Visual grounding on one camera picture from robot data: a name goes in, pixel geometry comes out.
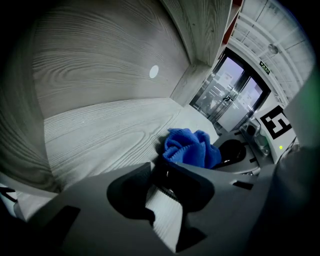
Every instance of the blue towel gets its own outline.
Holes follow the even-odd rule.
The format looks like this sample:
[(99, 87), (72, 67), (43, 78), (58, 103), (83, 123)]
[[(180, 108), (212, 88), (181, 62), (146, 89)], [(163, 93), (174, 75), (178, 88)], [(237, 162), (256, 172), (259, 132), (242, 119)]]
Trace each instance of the blue towel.
[(169, 129), (164, 142), (163, 157), (168, 162), (179, 162), (211, 169), (221, 162), (217, 147), (210, 145), (210, 137), (202, 130)]

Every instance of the wood grain surface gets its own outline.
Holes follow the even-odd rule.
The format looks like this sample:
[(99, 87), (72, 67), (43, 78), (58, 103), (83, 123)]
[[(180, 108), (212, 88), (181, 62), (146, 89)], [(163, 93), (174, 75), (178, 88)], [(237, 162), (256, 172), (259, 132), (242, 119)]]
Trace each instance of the wood grain surface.
[(34, 33), (32, 27), (16, 44), (0, 78), (0, 166), (18, 182), (57, 192), (32, 77)]
[(218, 138), (209, 120), (170, 98), (102, 103), (52, 116), (44, 121), (52, 173), (65, 189), (88, 176), (154, 162), (169, 128), (203, 130), (212, 144)]
[(176, 28), (179, 31), (191, 64), (194, 63), (196, 61), (196, 46), (194, 35), (192, 34), (191, 29), (193, 24), (190, 24), (186, 11), (183, 9), (183, 6), (179, 0), (160, 1), (171, 16)]
[(183, 107), (187, 106), (212, 70), (213, 66), (197, 60), (185, 71), (170, 98)]
[[(45, 118), (84, 106), (169, 97), (189, 66), (156, 0), (65, 0), (38, 21), (33, 77)], [(151, 67), (159, 72), (150, 78)]]
[(174, 20), (191, 63), (212, 66), (225, 34), (232, 0), (161, 0)]

